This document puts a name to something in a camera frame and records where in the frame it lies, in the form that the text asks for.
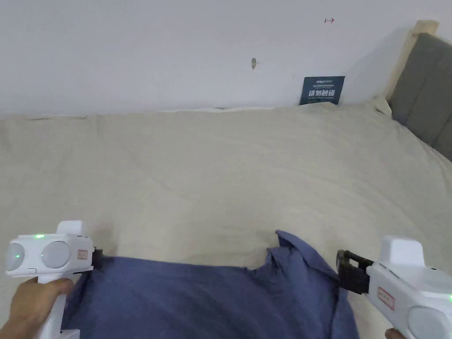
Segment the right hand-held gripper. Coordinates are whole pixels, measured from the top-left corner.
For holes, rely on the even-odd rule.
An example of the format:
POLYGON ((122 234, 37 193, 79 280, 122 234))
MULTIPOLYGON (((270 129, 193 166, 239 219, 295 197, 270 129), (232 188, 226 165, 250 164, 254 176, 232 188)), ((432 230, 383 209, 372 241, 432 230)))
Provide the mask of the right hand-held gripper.
MULTIPOLYGON (((367 299, 404 338, 451 338, 452 278, 425 264, 420 242, 385 236, 378 260, 356 260, 369 277, 367 299)), ((354 266, 347 251, 337 251, 336 266, 339 286, 354 291, 354 266)))

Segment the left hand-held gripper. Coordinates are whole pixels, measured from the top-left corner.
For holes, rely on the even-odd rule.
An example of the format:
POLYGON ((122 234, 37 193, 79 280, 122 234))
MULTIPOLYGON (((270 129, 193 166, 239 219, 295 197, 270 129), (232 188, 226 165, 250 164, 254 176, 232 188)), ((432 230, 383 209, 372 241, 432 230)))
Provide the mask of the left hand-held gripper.
MULTIPOLYGON (((36 278, 39 284, 71 279, 102 266, 103 251, 94 246, 80 220, 62 221, 53 234, 21 235, 7 248, 5 273, 36 278)), ((63 329, 66 294, 56 297, 41 327, 33 316, 13 316, 5 325, 7 339, 79 339, 79 329, 63 329)))

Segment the person's left hand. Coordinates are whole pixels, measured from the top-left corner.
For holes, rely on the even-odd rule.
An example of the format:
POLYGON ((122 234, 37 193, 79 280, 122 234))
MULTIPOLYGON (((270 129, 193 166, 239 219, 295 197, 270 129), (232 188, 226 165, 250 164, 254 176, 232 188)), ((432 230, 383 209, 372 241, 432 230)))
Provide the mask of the person's left hand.
POLYGON ((49 317, 57 298, 73 289, 70 279, 40 284, 36 278, 21 283, 11 301, 10 316, 1 328, 2 339, 32 339, 49 317))

